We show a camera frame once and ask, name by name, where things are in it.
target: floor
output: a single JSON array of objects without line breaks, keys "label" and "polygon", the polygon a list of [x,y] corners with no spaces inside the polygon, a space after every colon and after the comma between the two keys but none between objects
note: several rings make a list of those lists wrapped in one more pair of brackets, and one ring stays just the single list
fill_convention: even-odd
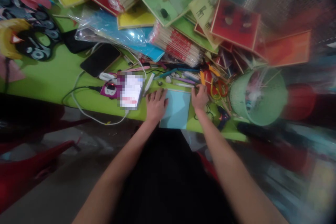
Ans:
[{"label": "floor", "polygon": [[[88,113],[101,121],[120,120],[117,116]],[[85,116],[79,110],[65,108],[64,120],[74,121],[83,118]],[[63,165],[57,172],[1,214],[0,223],[70,223],[100,174],[141,123],[131,119],[125,119],[117,126],[90,122],[46,134],[41,142],[22,145],[10,155],[2,156],[2,159],[18,161],[67,140],[79,141],[78,146],[82,149],[81,152],[77,152],[74,148],[64,152],[60,158]],[[182,130],[182,133],[193,151],[201,152],[212,161],[203,134],[187,130]],[[303,205],[301,200],[304,199],[303,195],[309,185],[305,178],[279,167],[246,146],[231,141],[229,143],[258,185],[290,223],[300,223],[302,217],[297,212]]]}]

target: green table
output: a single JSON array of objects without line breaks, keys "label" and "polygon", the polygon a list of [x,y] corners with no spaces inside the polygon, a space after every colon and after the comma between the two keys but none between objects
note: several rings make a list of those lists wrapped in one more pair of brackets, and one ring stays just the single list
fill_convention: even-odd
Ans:
[{"label": "green table", "polygon": [[[63,9],[59,3],[53,6],[50,10],[50,14],[67,15],[68,9]],[[73,22],[67,18],[54,17],[54,20],[58,24],[61,32],[67,32],[73,30]],[[129,52],[121,49],[122,53],[127,54],[130,58],[133,58]],[[23,96],[28,98],[34,98],[52,103],[61,103],[63,96],[72,90],[75,79],[82,71],[80,63],[85,59],[85,52],[79,54],[72,54],[63,43],[59,43],[53,49],[52,58],[45,62],[39,62],[23,56],[22,60],[16,60],[16,63],[20,66],[24,72],[26,78],[17,82],[9,84],[8,94]],[[111,72],[116,72],[121,69],[124,70],[128,67],[127,62],[120,57],[110,68]],[[93,78],[87,73],[84,73],[77,86],[102,86],[104,82],[102,80]],[[0,78],[0,90],[4,88],[4,80]],[[152,92],[158,88],[158,82],[153,81],[149,92]],[[189,88],[179,87],[172,84],[167,84],[163,81],[162,88],[185,90],[190,92]],[[110,100],[109,98],[98,94],[94,90],[81,89],[75,91],[75,96],[81,107],[88,111],[95,111],[105,114],[124,116],[125,111],[121,110],[117,106],[117,100]],[[76,107],[71,96],[65,100],[65,103],[69,106]],[[219,123],[219,113],[215,104],[210,104],[211,112],[214,115],[214,123]],[[194,119],[194,109],[190,103],[187,130],[202,132],[201,125]],[[146,118],[146,102],[143,98],[139,105],[138,110],[130,111],[128,118],[136,120],[145,120]],[[230,120],[227,122],[223,132],[223,135],[232,140],[245,141],[246,137],[243,134],[237,132],[236,124],[239,119]]]}]

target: smartphone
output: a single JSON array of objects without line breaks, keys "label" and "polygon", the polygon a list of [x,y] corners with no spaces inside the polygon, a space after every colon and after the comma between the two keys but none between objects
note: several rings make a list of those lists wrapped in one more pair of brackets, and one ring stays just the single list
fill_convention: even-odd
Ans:
[{"label": "smartphone", "polygon": [[81,41],[75,39],[76,29],[62,34],[64,44],[70,52],[77,54],[79,52],[91,49],[96,42]]},{"label": "smartphone", "polygon": [[81,63],[81,68],[91,76],[98,78],[121,55],[111,44],[98,45],[97,49]]}]

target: finger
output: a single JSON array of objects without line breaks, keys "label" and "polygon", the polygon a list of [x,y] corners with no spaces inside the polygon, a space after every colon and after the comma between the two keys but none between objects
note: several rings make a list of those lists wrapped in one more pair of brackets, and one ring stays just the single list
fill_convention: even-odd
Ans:
[{"label": "finger", "polygon": [[165,99],[165,101],[164,101],[164,105],[163,106],[164,106],[165,109],[167,108],[168,103],[169,103],[169,98]]},{"label": "finger", "polygon": [[163,93],[162,93],[162,96],[161,96],[161,99],[160,99],[160,100],[162,100],[162,101],[164,101],[164,100],[165,100],[165,98],[166,98],[166,95],[167,95],[167,92],[168,92],[168,89],[165,89],[165,90],[163,91]]},{"label": "finger", "polygon": [[153,93],[150,94],[150,100],[153,101],[154,98],[155,98],[155,92],[153,92]]},{"label": "finger", "polygon": [[149,103],[149,96],[150,96],[151,94],[147,94],[146,95],[146,103]]},{"label": "finger", "polygon": [[195,99],[196,98],[196,93],[195,93],[195,88],[191,89],[191,98]]},{"label": "finger", "polygon": [[205,90],[205,86],[204,85],[200,85],[198,93],[202,94],[202,93],[204,93],[204,90]]},{"label": "finger", "polygon": [[154,99],[155,101],[159,101],[159,100],[160,100],[161,93],[162,93],[162,87],[160,87],[160,88],[156,91],[155,99]]}]

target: plastic basket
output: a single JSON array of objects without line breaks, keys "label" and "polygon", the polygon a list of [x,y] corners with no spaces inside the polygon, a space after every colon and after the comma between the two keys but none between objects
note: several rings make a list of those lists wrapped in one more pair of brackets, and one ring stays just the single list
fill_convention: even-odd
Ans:
[{"label": "plastic basket", "polygon": [[[268,82],[278,71],[269,69],[264,83]],[[267,87],[262,88],[263,98],[258,102],[251,111],[247,111],[245,102],[245,93],[247,84],[254,71],[250,71],[239,77],[232,84],[230,89],[230,102],[232,109],[241,117],[248,119],[250,122],[265,126],[274,122],[281,114],[287,103],[288,92],[281,74],[277,74],[268,82]]]}]

